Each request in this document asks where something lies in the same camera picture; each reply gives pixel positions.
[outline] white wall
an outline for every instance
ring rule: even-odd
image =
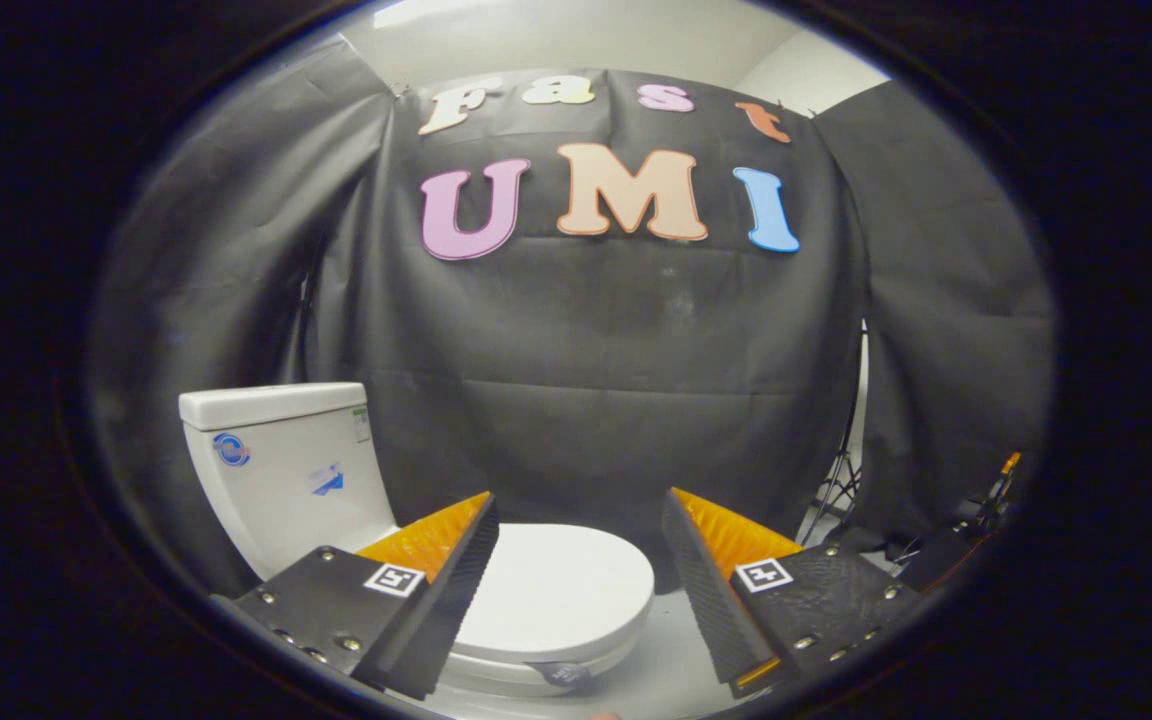
[[[810,118],[852,94],[881,85],[887,78],[882,70],[851,51],[801,28],[764,56],[732,90],[780,103]]]
[[[404,3],[429,0],[404,0]],[[340,33],[389,83],[538,67],[658,73],[732,88],[799,31],[744,0],[439,0],[444,9],[376,28],[379,3]]]

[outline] black backdrop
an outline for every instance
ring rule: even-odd
[[[237,596],[255,582],[210,517],[175,410],[180,392],[214,387],[363,381],[399,523],[490,488],[502,521],[636,543],[660,591],[677,586],[659,529],[670,486],[796,533],[842,435],[865,298],[865,233],[810,120],[781,113],[782,145],[736,108],[748,96],[538,69],[499,73],[503,86],[470,119],[420,137],[430,97],[467,79],[393,99],[346,44],[283,63],[183,132],[111,243],[94,300],[104,455],[146,530],[207,588]],[[589,77],[594,100],[521,101],[554,74]],[[684,86],[696,109],[643,108],[645,83]],[[602,143],[635,169],[655,149],[694,156],[708,237],[620,225],[561,236],[566,142]],[[457,220],[479,228],[482,168],[506,158],[531,162],[511,240],[483,258],[434,258],[420,244],[420,182],[470,169]],[[783,179],[799,250],[749,241],[737,167]],[[1002,256],[1016,242],[984,238]],[[967,320],[948,348],[978,342]],[[1028,350],[1043,373],[1052,348]],[[1018,404],[1034,414],[1044,400]]]
[[[864,5],[849,10],[1025,151],[1010,169],[1039,200],[1070,325],[1044,471],[1062,482],[1039,486],[1028,543],[947,612],[932,651],[850,707],[1152,714],[1152,543],[1123,541],[1152,521],[1152,10],[1070,26],[1061,3]],[[77,374],[91,247],[146,160],[127,137],[154,129],[147,97],[179,97],[301,12],[0,12],[0,717],[306,712],[128,570],[73,483],[52,392]]]

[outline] white toilet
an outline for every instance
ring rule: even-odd
[[[212,510],[262,579],[321,544],[356,551],[396,532],[362,384],[189,392],[180,419]],[[639,638],[653,586],[643,552],[602,530],[502,524],[439,683],[567,692],[530,662],[612,669]]]

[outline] toilet seat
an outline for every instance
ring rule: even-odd
[[[440,682],[495,694],[561,694],[526,662],[607,670],[634,649],[654,584],[643,552],[612,533],[502,523]]]

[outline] black fabric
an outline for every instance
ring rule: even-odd
[[[526,105],[551,74],[593,81],[585,105]],[[637,73],[499,73],[465,122],[417,136],[430,97],[404,94],[316,279],[311,378],[362,379],[399,523],[490,488],[502,521],[616,533],[677,586],[660,535],[664,492],[689,488],[794,535],[846,423],[861,324],[861,235],[826,147],[781,113],[791,145],[756,131],[736,101],[700,83]],[[636,88],[685,88],[691,113],[645,109]],[[695,245],[558,232],[566,142],[608,145],[636,172],[650,151],[695,156],[708,237]],[[518,225],[484,258],[445,263],[420,245],[424,179],[468,169],[458,222],[488,219],[486,164],[526,158]],[[783,179],[801,250],[748,240],[753,214],[732,169]]]
[[[109,243],[88,404],[151,541],[211,591],[259,582],[194,471],[179,393],[293,382],[302,283],[365,184],[393,100],[343,41],[233,88],[165,154]]]
[[[593,81],[589,105],[529,105],[547,74]],[[430,97],[393,100],[347,46],[236,91],[147,180],[109,250],[93,323],[97,430],[141,524],[207,588],[255,582],[198,488],[180,392],[363,381],[399,523],[485,488],[501,521],[591,525],[634,541],[677,586],[659,518],[689,488],[794,535],[846,424],[863,242],[844,179],[805,118],[782,145],[750,97],[611,70],[500,73],[464,123],[417,136]],[[685,88],[692,113],[636,88]],[[607,143],[636,170],[655,149],[698,160],[708,237],[613,225],[558,232],[564,142]],[[486,220],[484,165],[526,158],[518,225],[491,255],[420,245],[420,182],[467,169],[458,223]],[[781,177],[801,243],[755,247],[737,167]]]
[[[1032,223],[896,82],[814,119],[867,242],[865,479],[851,524],[915,538],[1043,454],[1058,311]]]

